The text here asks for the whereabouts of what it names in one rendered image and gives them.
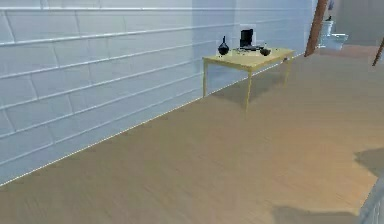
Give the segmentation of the black round vase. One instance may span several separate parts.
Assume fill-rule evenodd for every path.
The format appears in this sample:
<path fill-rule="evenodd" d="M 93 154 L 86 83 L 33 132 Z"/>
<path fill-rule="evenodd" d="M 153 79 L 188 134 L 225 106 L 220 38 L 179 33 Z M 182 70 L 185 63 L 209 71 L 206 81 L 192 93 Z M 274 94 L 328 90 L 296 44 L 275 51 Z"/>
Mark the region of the black round vase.
<path fill-rule="evenodd" d="M 218 47 L 218 52 L 220 55 L 226 55 L 229 52 L 229 47 L 226 44 L 226 37 L 223 37 L 222 43 Z"/>

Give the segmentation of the yellow wooden table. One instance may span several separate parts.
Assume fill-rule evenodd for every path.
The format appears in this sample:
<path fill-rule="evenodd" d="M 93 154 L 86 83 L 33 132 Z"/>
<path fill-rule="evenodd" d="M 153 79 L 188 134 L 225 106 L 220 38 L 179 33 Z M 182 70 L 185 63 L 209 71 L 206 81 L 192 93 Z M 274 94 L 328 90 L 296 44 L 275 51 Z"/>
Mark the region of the yellow wooden table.
<path fill-rule="evenodd" d="M 207 96 L 207 76 L 208 66 L 210 64 L 237 69 L 240 71 L 246 71 L 248 87 L 245 98 L 245 110 L 248 110 L 253 74 L 260 68 L 277 62 L 287 62 L 288 65 L 291 65 L 291 61 L 294 58 L 294 53 L 295 51 L 292 49 L 272 48 L 270 49 L 270 53 L 267 56 L 263 56 L 257 51 L 240 52 L 236 49 L 233 49 L 224 56 L 214 55 L 203 57 L 202 95 L 204 97 Z"/>

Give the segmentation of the white toilet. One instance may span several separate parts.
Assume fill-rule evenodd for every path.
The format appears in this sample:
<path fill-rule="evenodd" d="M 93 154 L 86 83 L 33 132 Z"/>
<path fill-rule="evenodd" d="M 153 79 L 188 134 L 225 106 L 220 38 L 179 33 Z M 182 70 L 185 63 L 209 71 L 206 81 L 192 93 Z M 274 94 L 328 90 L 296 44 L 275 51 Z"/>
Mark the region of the white toilet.
<path fill-rule="evenodd" d="M 326 20 L 322 22 L 322 28 L 318 41 L 320 48 L 341 50 L 343 44 L 348 40 L 348 34 L 334 33 L 332 31 L 333 25 L 334 21 L 332 20 L 331 16 L 329 16 Z"/>

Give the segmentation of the pale grey furniture corner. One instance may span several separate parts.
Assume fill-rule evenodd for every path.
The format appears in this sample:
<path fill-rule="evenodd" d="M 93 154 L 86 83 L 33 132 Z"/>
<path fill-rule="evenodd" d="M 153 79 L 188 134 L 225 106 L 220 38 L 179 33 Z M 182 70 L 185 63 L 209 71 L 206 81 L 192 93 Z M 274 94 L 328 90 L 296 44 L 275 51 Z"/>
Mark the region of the pale grey furniture corner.
<path fill-rule="evenodd" d="M 358 224 L 384 224 L 384 176 L 377 179 L 359 212 Z"/>

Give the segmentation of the brown wooden door frame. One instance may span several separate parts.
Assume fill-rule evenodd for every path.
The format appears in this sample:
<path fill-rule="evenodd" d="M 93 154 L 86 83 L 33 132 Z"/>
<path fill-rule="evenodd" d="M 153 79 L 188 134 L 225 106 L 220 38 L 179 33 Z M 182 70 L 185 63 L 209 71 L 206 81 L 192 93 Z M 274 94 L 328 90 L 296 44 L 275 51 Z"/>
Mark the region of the brown wooden door frame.
<path fill-rule="evenodd" d="M 316 49 L 318 37 L 322 27 L 322 20 L 327 8 L 328 0 L 318 0 L 316 10 L 313 16 L 313 21 L 310 29 L 310 34 L 307 41 L 305 57 L 312 55 Z"/>

